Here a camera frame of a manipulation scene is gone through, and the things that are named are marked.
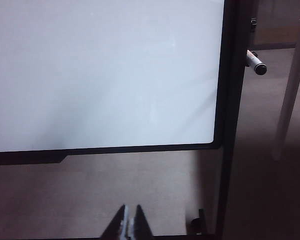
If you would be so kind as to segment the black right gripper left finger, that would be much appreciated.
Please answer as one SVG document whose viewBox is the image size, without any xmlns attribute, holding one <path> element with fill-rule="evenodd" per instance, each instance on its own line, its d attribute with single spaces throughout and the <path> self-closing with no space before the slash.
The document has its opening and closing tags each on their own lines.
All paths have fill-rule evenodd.
<svg viewBox="0 0 300 240">
<path fill-rule="evenodd" d="M 100 236 L 101 240 L 126 240 L 129 208 L 123 204 Z"/>
</svg>

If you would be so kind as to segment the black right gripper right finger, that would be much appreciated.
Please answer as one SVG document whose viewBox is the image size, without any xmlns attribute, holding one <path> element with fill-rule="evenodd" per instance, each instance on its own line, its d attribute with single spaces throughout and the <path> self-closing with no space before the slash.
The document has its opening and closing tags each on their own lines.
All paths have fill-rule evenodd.
<svg viewBox="0 0 300 240">
<path fill-rule="evenodd" d="M 153 233 L 141 205 L 136 206 L 135 216 L 129 220 L 131 240 L 154 240 Z"/>
</svg>

